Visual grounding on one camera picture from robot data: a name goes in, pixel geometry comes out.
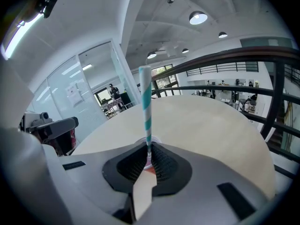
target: striped straw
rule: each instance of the striped straw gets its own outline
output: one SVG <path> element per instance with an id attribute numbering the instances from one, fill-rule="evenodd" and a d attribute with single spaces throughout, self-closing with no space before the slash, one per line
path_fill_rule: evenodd
<path id="1" fill-rule="evenodd" d="M 151 67 L 139 67 L 140 84 L 142 93 L 142 111 L 146 131 L 146 143 L 148 148 L 148 158 L 151 157 Z"/>

